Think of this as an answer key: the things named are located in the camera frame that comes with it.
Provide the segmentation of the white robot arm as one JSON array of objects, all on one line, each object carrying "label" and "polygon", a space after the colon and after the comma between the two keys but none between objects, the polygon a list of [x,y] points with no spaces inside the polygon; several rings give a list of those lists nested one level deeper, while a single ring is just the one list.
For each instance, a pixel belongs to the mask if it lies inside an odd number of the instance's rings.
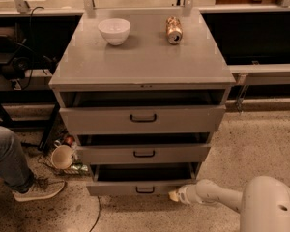
[{"label": "white robot arm", "polygon": [[199,180],[169,192],[183,204],[220,203],[240,214],[240,232],[290,232],[290,188],[281,181],[258,176],[242,192]]}]

